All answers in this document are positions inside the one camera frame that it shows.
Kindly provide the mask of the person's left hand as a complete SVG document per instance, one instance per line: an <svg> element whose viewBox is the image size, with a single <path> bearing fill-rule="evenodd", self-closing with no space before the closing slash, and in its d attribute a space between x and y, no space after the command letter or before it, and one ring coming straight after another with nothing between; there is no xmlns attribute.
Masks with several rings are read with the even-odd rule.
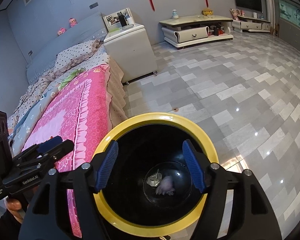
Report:
<svg viewBox="0 0 300 240"><path fill-rule="evenodd" d="M5 199L5 206L6 209L12 214L12 216L19 222L22 223L23 222L23 217L20 214L21 210L22 210L22 206L21 203L19 202L19 200L16 199L11 199L11 198L6 198Z"/></svg>

